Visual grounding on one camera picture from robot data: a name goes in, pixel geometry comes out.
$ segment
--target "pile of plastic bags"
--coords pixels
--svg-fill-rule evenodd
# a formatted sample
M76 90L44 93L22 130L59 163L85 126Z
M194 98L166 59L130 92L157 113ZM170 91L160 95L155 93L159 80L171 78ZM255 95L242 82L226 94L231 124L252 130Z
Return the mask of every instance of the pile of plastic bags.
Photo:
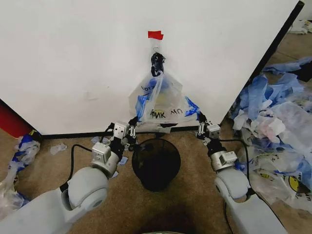
M249 145L250 179L269 203L283 200L312 213L312 93L294 74L270 85L264 74L245 87L233 128ZM244 151L237 168L246 172Z
M29 202L21 193L15 190L17 174L31 164L40 149L40 143L29 134L19 139L18 150L9 163L8 174L0 182L0 220L11 212L18 210Z

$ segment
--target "black wall edge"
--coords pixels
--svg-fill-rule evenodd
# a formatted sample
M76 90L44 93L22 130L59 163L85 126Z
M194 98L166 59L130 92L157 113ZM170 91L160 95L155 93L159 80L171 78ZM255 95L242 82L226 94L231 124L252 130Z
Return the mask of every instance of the black wall edge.
M176 127L172 128L171 132L182 132L182 131L197 131L198 126L187 126L187 127ZM139 132L138 134L148 134L155 132ZM43 139L60 139L60 138L79 138L79 137L109 137L112 136L112 132L94 132L94 133L73 133L73 134L54 134L54 135L42 135Z
M302 10L303 6L304 6L304 3L302 1L299 1L297 3L295 8L292 10L291 14L289 15L289 17L285 21L284 25L279 30L279 32L276 35L275 39L273 40L273 42L269 46L267 52L264 54L264 56L260 60L259 64L254 69L254 71L253 71L252 75L250 76L250 78L248 79L246 85L250 84L252 82L253 78L258 76L261 73L262 69L265 67L265 65L267 64L267 62L271 58L271 56L277 50L278 45L280 44L280 42L282 41L282 39L284 38L284 36L288 32L288 29L291 27L291 25L293 24L294 20L299 15L299 13Z

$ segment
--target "red tape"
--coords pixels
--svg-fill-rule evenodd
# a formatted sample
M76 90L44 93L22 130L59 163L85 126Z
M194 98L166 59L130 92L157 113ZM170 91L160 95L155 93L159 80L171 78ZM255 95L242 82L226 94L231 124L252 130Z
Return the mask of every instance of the red tape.
M148 31L148 38L154 38L157 40L162 40L164 37L163 34L161 34L161 31Z

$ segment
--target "blue paper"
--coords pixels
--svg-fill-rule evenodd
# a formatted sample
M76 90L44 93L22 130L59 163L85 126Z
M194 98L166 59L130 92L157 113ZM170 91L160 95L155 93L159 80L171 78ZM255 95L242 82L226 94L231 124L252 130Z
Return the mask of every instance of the blue paper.
M272 72L275 75L284 74L286 72L297 71L301 69L301 65L307 64L312 61L312 56L304 57L294 62L287 62L287 63L278 63L266 66L263 68L263 72Z

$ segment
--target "black baseboard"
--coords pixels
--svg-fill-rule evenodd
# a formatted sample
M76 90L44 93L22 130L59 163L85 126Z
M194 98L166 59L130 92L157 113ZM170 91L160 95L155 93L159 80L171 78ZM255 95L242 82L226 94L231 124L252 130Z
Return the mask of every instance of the black baseboard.
M176 127L172 128L171 132L183 132L183 131L197 131L198 126L187 126L187 127ZM148 134L155 132L140 132L138 134ZM72 133L72 134L53 134L53 135L42 135L43 139L61 139L61 138L81 138L81 137L109 137L112 136L112 132L94 132L94 133Z

